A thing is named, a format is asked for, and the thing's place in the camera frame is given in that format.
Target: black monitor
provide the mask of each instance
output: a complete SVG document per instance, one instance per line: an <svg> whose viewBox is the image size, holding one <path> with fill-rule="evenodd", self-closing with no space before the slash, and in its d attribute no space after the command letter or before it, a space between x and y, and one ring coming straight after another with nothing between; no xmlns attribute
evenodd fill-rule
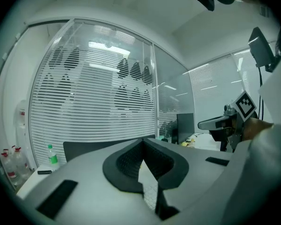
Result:
<svg viewBox="0 0 281 225"><path fill-rule="evenodd" d="M194 134L193 113L177 114L178 144Z"/></svg>

